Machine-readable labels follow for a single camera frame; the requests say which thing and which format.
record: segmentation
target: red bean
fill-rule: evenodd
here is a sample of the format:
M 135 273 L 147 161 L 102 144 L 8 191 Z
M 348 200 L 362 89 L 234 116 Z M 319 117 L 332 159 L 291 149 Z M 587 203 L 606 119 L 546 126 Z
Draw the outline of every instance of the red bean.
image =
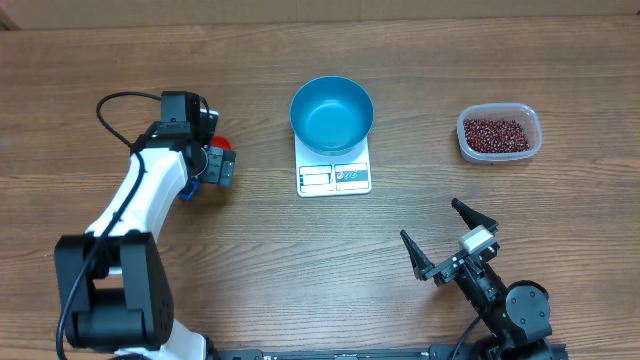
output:
M 524 129 L 515 120 L 465 119 L 467 144 L 480 153 L 508 153 L 529 150 Z

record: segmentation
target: kitchen scale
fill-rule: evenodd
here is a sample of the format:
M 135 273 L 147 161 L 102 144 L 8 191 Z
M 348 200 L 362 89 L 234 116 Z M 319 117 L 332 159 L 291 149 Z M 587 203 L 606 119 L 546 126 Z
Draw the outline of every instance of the kitchen scale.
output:
M 371 161 L 367 138 L 343 155 L 321 155 L 295 137 L 296 184 L 301 197 L 368 194 Z

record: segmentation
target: wood grain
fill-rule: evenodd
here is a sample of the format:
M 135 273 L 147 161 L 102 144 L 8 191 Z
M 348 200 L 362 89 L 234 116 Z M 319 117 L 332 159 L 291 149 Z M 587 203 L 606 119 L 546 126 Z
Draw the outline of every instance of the wood grain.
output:
M 398 232 L 445 259 L 465 232 L 457 196 L 500 221 L 505 283 L 549 290 L 553 342 L 573 359 L 640 357 L 635 16 L 4 32 L 0 49 L 2 359 L 54 358 L 53 247 L 128 168 L 96 102 L 166 89 L 206 96 L 238 151 L 234 187 L 176 201 L 159 243 L 178 318 L 220 348 L 454 342 L 473 310 L 454 286 L 414 280 Z M 374 100 L 369 195 L 296 195 L 289 103 L 325 74 Z M 458 114 L 496 101 L 538 111 L 531 161 L 460 157 Z M 147 99 L 104 113 L 130 139 L 158 114 Z
M 633 15 L 640 0 L 0 0 L 25 30 Z

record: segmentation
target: plastic container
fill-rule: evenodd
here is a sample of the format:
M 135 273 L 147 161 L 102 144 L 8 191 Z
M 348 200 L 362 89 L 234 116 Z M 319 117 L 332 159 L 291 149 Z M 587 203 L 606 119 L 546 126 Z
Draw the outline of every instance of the plastic container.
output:
M 469 147 L 464 134 L 464 119 L 515 120 L 524 129 L 529 150 L 512 153 L 480 153 Z M 495 164 L 523 160 L 535 155 L 542 146 L 542 128 L 538 115 L 529 106 L 520 103 L 493 103 L 468 107 L 458 118 L 458 144 L 462 157 L 475 164 Z

